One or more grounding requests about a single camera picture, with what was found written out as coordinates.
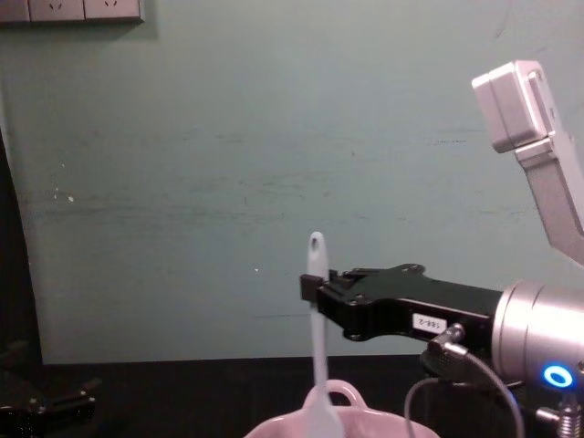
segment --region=cable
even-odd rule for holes
[[[405,403],[403,404],[403,418],[405,419],[405,430],[408,433],[408,438],[416,438],[415,433],[413,432],[413,425],[412,425],[412,399],[415,393],[425,385],[430,383],[439,383],[440,379],[436,379],[434,377],[429,379],[424,379],[423,381],[417,382],[413,385],[410,390],[408,391],[408,395],[405,396]]]
[[[499,379],[499,376],[495,374],[493,370],[491,370],[485,363],[478,359],[475,355],[467,352],[464,355],[470,362],[476,365],[494,384],[495,386],[501,391],[511,413],[513,414],[513,420],[515,422],[515,437],[516,438],[525,438],[526,436],[526,429],[525,425],[523,424],[523,417],[521,416],[521,411],[519,410],[519,406],[517,406],[517,401],[515,397],[511,393],[511,391],[506,387],[506,385]]]

